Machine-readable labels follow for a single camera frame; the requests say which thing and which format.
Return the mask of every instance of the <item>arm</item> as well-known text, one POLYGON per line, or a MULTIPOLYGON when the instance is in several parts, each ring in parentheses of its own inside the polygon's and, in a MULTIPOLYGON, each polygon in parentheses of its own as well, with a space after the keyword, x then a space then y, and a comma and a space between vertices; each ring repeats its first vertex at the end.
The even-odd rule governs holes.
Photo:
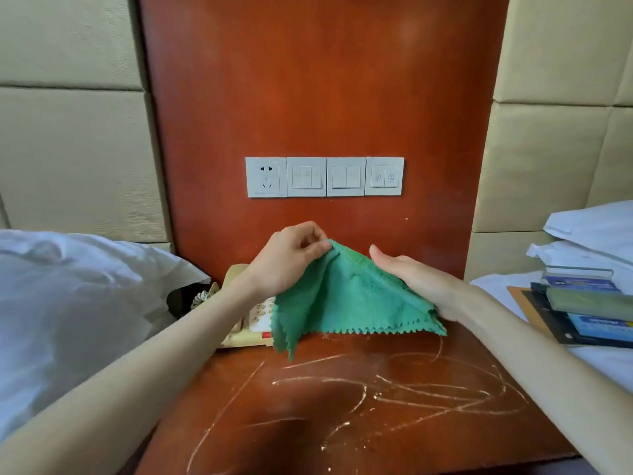
POLYGON ((376 265, 403 279, 486 345, 602 475, 633 467, 633 396, 506 309, 482 289, 375 246, 376 265))
POLYGON ((235 323, 332 245, 313 222, 274 234, 230 286, 46 408, 0 446, 7 475, 115 473, 235 323))

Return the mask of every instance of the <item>white switch plate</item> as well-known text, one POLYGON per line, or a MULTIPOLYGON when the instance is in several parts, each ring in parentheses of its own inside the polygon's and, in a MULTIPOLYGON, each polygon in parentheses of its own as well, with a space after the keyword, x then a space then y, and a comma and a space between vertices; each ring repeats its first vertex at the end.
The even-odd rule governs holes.
POLYGON ((365 159, 360 157, 328 158, 327 195, 365 195, 365 159))
POLYGON ((246 190, 249 198, 285 198, 286 159, 247 156, 246 190))
POLYGON ((368 156, 365 195, 401 195, 404 172, 404 158, 368 156))
POLYGON ((288 196, 325 196, 327 158, 289 156, 286 158, 288 196))

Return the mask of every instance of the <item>hand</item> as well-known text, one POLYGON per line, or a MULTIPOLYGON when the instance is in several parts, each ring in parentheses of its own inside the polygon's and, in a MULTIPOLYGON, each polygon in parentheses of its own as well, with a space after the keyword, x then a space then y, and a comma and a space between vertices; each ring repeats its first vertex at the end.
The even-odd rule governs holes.
POLYGON ((434 303, 442 317, 465 321, 465 309, 470 295, 479 293, 477 287, 408 256, 385 255, 376 245, 369 248, 369 254, 376 266, 402 279, 411 290, 434 303))
POLYGON ((297 283, 308 264, 331 248, 332 243, 314 222, 286 227, 270 237, 240 276, 248 279, 262 301, 297 283))

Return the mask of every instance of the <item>stack of books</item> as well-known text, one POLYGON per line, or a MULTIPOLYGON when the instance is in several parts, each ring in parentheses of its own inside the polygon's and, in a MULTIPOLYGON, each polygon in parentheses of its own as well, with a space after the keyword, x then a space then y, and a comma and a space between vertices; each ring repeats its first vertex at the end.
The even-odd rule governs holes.
POLYGON ((528 321, 564 345, 633 348, 633 296, 613 271, 546 267, 530 289, 508 287, 528 321))

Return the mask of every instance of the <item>wall socket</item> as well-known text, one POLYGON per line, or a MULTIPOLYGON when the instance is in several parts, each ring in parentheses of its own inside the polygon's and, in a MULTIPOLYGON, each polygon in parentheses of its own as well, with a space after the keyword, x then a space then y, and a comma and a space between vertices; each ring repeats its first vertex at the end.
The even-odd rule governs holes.
POLYGON ((286 159, 246 157, 246 190, 249 198, 286 197, 286 159))

